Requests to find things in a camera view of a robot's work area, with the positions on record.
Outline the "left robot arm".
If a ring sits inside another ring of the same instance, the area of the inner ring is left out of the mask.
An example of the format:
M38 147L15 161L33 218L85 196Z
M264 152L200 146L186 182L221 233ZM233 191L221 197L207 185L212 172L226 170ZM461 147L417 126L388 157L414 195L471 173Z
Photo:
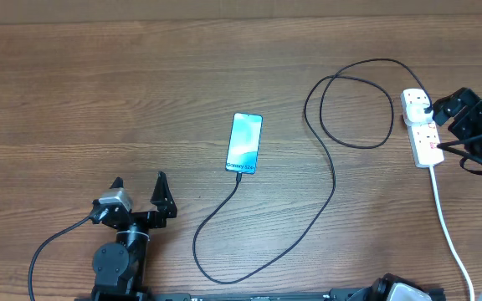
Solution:
M162 171L158 173L151 204L156 206L155 210L135 212L120 177L108 191L93 200L90 220L115 229L116 234L114 242L100 246L93 256L92 300L153 299L151 290L144 285L149 231L166 227L167 219L177 216L167 175Z

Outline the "smartphone with light blue screen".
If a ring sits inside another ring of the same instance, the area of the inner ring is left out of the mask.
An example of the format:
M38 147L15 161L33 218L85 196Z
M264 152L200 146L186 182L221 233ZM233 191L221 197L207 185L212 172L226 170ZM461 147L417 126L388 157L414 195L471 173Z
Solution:
M263 117L235 113L228 143L225 170L254 174L257 170Z

